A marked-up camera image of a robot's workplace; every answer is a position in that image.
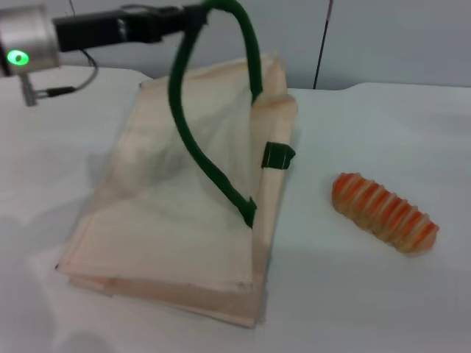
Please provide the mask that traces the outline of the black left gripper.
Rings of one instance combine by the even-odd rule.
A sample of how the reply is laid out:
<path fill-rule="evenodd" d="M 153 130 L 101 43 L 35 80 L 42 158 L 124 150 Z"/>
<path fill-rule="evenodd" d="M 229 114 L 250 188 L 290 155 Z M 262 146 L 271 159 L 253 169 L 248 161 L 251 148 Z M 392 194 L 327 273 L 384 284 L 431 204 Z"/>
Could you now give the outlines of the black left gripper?
<path fill-rule="evenodd" d="M 53 25 L 60 51 L 69 52 L 120 43 L 158 43 L 179 32 L 196 34 L 208 23 L 206 15 L 207 8 L 198 4 L 126 4 L 123 10 L 55 18 Z M 169 19 L 162 21 L 161 32 L 153 16 Z"/>

